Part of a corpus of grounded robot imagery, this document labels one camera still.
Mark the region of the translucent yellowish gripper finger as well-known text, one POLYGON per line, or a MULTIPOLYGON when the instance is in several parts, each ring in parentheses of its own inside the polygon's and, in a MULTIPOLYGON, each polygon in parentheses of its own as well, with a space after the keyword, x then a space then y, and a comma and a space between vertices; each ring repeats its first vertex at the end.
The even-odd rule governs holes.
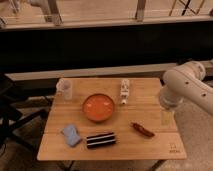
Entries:
POLYGON ((173 119, 173 112, 170 110, 163 110, 162 111, 162 124, 164 126, 168 126, 172 123, 173 119))

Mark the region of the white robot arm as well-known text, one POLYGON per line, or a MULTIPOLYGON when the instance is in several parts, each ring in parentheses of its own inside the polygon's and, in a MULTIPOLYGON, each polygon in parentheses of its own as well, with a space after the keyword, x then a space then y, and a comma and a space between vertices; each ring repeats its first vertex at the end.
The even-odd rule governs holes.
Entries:
POLYGON ((213 88, 203 82, 205 76, 206 69, 198 61, 167 70, 163 74, 164 85, 159 91, 160 105, 172 110, 187 99, 213 117, 213 88))

